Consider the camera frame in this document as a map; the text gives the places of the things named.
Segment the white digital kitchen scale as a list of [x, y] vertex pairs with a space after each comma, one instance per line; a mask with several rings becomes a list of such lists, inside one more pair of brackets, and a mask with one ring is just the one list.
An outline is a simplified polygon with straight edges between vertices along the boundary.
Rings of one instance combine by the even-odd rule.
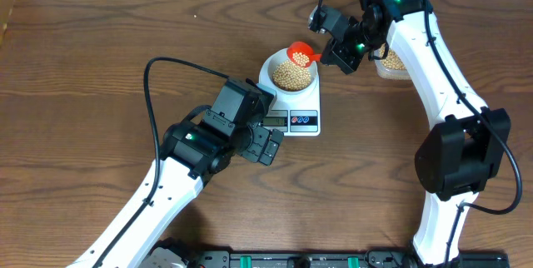
[[274, 71], [289, 61], [284, 48], [271, 55], [259, 73], [259, 83], [276, 92], [275, 101], [261, 125], [285, 136], [318, 136], [321, 132], [320, 78], [317, 65], [309, 66], [310, 84], [299, 91], [283, 90], [274, 83]]

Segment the red plastic measuring scoop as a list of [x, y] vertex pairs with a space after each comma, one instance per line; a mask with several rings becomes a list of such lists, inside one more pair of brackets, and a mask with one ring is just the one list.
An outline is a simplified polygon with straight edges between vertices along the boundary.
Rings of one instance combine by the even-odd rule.
[[305, 42], [293, 42], [286, 50], [288, 58], [299, 67], [309, 67], [321, 60], [321, 54]]

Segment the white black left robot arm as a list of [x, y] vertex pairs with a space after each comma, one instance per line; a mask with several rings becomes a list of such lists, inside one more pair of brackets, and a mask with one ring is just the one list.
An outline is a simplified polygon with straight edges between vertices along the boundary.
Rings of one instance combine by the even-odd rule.
[[142, 266], [174, 218], [233, 156], [271, 165], [283, 134], [262, 126], [268, 112], [259, 106], [244, 117], [230, 118], [202, 105], [170, 126], [142, 184], [72, 266]]

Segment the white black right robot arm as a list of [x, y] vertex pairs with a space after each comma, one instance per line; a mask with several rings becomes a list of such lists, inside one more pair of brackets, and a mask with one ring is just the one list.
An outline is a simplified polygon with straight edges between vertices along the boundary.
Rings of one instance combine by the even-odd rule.
[[495, 177], [511, 120], [492, 110], [471, 88], [449, 52], [430, 0], [359, 0], [363, 15], [348, 17], [319, 2], [309, 17], [313, 32], [330, 35], [325, 65], [353, 73], [363, 59], [383, 61], [394, 52], [405, 65], [425, 108], [429, 134], [415, 155], [425, 190], [409, 266], [461, 266], [458, 242], [467, 212]]

